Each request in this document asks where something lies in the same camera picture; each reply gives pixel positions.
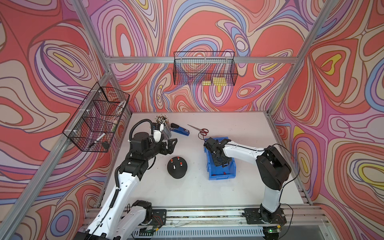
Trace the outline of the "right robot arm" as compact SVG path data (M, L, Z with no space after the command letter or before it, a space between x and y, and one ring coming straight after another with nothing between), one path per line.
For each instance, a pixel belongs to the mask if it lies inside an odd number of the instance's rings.
M241 145L229 139L208 138L204 148L212 156L216 167L226 166L233 159L241 160L258 167L258 173L265 185L263 201L259 208L245 209L243 216L248 224L287 223L281 208L281 195L292 169L282 154L274 146L255 148Z

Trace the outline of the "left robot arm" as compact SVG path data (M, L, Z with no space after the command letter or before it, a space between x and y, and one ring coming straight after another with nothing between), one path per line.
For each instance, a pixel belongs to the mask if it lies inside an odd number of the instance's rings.
M106 203L84 232L77 232L76 240L127 240L134 230L152 221L152 204L137 200L126 215L123 211L129 206L129 197L151 168L150 160L157 155L170 155L174 152L177 139L166 137L166 123L155 123L150 119L137 122L130 130L130 149L124 161L115 169L115 189Z

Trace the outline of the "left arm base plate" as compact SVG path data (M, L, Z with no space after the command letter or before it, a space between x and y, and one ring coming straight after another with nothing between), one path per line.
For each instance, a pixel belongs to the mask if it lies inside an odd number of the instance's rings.
M166 224L167 210L152 209L147 210L143 207L133 207L122 217L122 222L137 223L137 226L163 226Z

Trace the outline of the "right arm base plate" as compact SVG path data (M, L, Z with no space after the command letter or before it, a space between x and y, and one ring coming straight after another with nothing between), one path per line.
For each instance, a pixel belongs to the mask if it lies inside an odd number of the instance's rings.
M246 218L247 224L249 225L272 224L283 226L287 223L282 208L278 208L274 213L260 208L247 208L244 209L242 216Z

